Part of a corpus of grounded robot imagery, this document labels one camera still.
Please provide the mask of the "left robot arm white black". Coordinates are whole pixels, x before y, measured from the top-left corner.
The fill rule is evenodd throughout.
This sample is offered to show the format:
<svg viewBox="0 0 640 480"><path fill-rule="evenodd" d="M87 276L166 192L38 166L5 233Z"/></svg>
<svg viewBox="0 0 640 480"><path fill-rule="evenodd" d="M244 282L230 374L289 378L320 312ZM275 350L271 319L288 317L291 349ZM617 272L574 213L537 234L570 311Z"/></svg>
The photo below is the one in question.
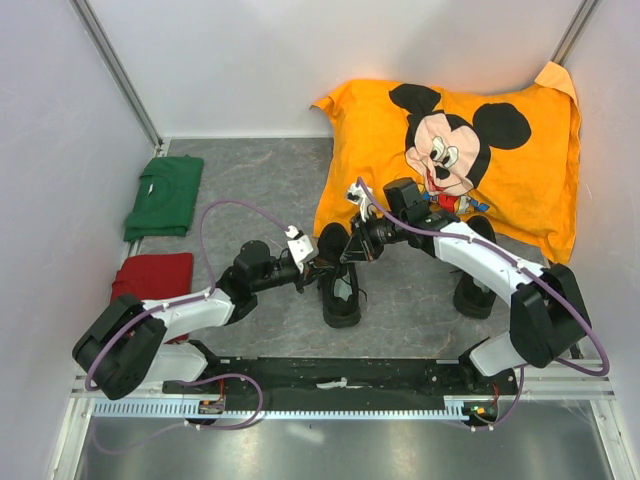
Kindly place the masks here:
<svg viewBox="0 0 640 480"><path fill-rule="evenodd" d="M220 378L211 354L176 338L243 319L256 307L260 291L286 284L302 290L323 272L315 264L317 255L308 236L288 241L280 256L262 241L249 241L215 287L163 300L119 296L72 349L87 375L87 389L119 400L145 384L184 380L198 393L211 392Z"/></svg>

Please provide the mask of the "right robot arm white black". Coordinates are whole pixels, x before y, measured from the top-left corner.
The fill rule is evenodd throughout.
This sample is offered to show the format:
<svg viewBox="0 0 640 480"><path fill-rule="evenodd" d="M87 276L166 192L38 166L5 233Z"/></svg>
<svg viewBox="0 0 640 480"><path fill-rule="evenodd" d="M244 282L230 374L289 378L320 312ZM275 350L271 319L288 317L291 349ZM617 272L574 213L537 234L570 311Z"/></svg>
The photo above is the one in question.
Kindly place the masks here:
<svg viewBox="0 0 640 480"><path fill-rule="evenodd" d="M359 212L341 260L372 262L389 244L406 242L462 270L510 308L507 332L471 348L458 368L467 392L483 392L494 375L521 365L544 368L593 331L573 272L546 268L498 246L446 210L434 211L416 183L401 178L384 188L382 206L362 179L346 198Z"/></svg>

